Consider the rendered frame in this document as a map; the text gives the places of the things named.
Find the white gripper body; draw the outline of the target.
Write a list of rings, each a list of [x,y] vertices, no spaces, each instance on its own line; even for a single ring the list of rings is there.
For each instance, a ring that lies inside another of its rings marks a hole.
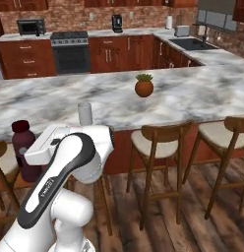
[[[56,146],[66,133],[67,127],[65,125],[48,126],[26,151],[26,162],[29,165],[48,164]]]

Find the dark purple juice bottle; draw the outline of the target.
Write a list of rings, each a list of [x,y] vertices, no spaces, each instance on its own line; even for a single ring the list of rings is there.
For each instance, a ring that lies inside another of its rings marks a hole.
[[[18,120],[12,123],[12,144],[14,147],[18,166],[22,178],[26,182],[35,182],[42,173],[40,165],[29,165],[25,160],[25,152],[35,141],[35,135],[30,130],[30,124],[27,120]]]

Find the clear glass cup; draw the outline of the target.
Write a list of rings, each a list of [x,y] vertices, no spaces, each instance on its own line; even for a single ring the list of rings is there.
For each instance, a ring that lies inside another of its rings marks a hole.
[[[92,125],[92,105],[88,101],[78,104],[79,120],[82,126]]]

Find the brown wooden base cupboards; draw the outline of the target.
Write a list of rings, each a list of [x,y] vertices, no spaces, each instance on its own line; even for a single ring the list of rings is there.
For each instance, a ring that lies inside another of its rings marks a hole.
[[[155,69],[199,67],[202,63],[185,55],[158,37],[153,38],[152,66]]]
[[[56,75],[48,39],[0,41],[0,64],[5,79]]]
[[[153,66],[153,36],[90,37],[91,72],[147,70]]]

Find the black and steel oven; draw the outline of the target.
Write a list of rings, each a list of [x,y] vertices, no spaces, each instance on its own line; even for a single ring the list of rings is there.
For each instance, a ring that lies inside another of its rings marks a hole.
[[[91,70],[87,31],[56,31],[51,47],[58,75],[86,73]]]

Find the plant in brown pot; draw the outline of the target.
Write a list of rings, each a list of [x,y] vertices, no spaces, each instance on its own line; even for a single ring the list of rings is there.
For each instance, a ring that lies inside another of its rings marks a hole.
[[[140,97],[148,97],[153,93],[153,76],[151,74],[139,74],[136,76],[135,92]]]

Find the black toaster oven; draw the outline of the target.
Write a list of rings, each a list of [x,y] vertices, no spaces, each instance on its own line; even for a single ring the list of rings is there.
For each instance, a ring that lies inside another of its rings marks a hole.
[[[45,21],[44,18],[38,19],[20,19],[17,20],[18,30],[20,35],[31,35],[36,36],[45,35]]]

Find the black coffee machine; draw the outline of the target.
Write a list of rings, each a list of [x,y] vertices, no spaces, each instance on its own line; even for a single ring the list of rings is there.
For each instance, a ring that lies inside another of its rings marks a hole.
[[[112,30],[114,32],[122,32],[122,16],[121,15],[113,15],[112,18]]]

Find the white toaster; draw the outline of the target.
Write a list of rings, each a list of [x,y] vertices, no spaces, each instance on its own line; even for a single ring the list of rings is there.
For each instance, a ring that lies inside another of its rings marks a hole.
[[[185,37],[190,35],[190,27],[189,26],[177,26],[175,28],[175,36],[177,37]]]

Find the black sink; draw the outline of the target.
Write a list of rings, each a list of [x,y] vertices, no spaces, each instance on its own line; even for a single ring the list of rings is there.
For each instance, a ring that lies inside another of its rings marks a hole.
[[[174,38],[170,42],[188,51],[215,49],[215,46],[204,43],[197,38]]]

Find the dark tap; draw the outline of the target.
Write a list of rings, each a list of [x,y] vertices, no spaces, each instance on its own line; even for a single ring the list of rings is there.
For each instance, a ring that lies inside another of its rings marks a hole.
[[[196,34],[198,34],[198,29],[199,29],[199,26],[202,26],[200,24],[195,24],[195,27],[196,27]],[[206,27],[206,31],[205,31],[205,34],[201,36],[202,38],[202,43],[205,43],[207,40],[208,40],[208,26],[205,26]]]

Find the window with grey blind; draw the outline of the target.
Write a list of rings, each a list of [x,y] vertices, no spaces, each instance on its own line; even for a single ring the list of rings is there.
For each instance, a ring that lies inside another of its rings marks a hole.
[[[235,0],[198,0],[198,25],[217,30],[235,32],[237,23],[233,20]]]

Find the brown wooden wall cupboards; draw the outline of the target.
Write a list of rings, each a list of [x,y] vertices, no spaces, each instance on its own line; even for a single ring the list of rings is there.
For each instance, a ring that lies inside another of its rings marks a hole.
[[[236,0],[233,12],[233,20],[244,23],[244,0]]]
[[[0,0],[0,12],[43,11],[47,9],[47,0]]]
[[[92,7],[135,7],[165,6],[171,8],[194,8],[199,0],[84,0],[87,8]]]

